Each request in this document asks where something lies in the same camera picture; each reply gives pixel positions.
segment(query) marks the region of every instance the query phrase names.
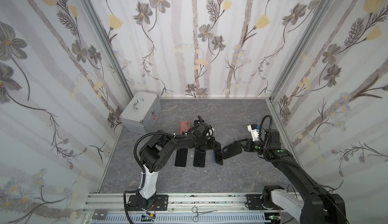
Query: scissors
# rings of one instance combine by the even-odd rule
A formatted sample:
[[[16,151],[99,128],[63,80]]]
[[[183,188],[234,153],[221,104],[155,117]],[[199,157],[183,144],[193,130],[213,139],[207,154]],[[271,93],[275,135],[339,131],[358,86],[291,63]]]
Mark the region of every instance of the scissors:
[[[199,216],[200,216],[200,215],[207,214],[207,213],[211,213],[211,212],[216,212],[216,210],[207,211],[207,212],[198,212],[198,208],[197,208],[197,207],[191,208],[191,211],[194,212],[194,213],[197,213],[197,215],[193,217],[193,222],[197,222],[197,221],[199,220]]]

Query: case handle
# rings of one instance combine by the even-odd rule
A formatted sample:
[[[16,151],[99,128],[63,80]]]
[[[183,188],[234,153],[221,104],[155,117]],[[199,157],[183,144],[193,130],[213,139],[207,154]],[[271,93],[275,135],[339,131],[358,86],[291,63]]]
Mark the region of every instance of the case handle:
[[[134,108],[135,110],[137,110],[137,107],[135,107],[135,106],[137,105],[138,102],[143,101],[143,100],[144,100],[144,99],[137,99],[137,100],[135,101],[135,103],[133,104],[132,108]]]

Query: wallpapered wall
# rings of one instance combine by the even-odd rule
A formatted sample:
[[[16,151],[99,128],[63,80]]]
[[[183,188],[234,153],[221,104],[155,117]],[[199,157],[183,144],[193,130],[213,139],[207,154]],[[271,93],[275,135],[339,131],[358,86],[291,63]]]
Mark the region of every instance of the wallpapered wall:
[[[0,0],[0,219],[75,223],[128,104],[79,0]]]
[[[306,171],[350,223],[386,223],[388,0],[335,0],[277,110]]]
[[[268,96],[320,0],[91,0],[133,91]]]

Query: gray box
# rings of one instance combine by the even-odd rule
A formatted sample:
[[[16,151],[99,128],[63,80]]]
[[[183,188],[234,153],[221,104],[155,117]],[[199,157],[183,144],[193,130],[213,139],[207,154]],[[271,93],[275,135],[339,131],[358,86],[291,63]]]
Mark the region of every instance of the gray box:
[[[151,132],[160,112],[159,95],[138,91],[120,115],[128,131],[147,134]]]

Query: gray marble tabletop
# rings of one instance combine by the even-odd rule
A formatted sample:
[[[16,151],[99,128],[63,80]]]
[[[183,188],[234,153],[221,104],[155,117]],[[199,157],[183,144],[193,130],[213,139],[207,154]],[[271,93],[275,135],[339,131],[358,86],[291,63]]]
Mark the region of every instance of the gray marble tabletop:
[[[250,138],[246,126],[260,124],[269,114],[265,100],[165,99],[161,104],[162,112],[153,131],[178,133],[180,121],[190,120],[193,125],[197,115],[201,115],[215,129],[214,136],[221,147]],[[141,134],[123,128],[100,193],[121,193],[139,187],[141,169],[133,158],[133,145],[140,137]],[[213,151],[207,151],[204,168],[193,166],[194,149],[188,151],[186,167],[175,167],[175,153],[159,171],[157,192],[261,192],[265,185],[287,188],[290,184],[282,172],[255,153],[243,151],[219,165],[214,162]]]

